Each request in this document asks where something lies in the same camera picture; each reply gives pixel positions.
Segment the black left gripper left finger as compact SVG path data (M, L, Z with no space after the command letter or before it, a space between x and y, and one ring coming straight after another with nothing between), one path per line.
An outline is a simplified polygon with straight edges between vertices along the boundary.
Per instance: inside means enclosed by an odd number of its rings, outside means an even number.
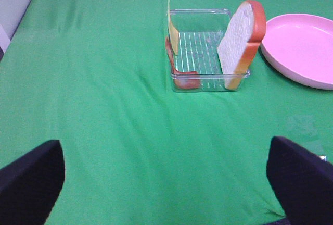
M44 224L65 181L59 140L49 140L1 169L1 224Z

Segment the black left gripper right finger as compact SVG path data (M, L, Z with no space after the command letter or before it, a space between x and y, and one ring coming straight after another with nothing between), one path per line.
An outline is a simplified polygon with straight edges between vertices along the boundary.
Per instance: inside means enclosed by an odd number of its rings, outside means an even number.
M282 136L271 139L266 175L291 224L332 224L332 164Z

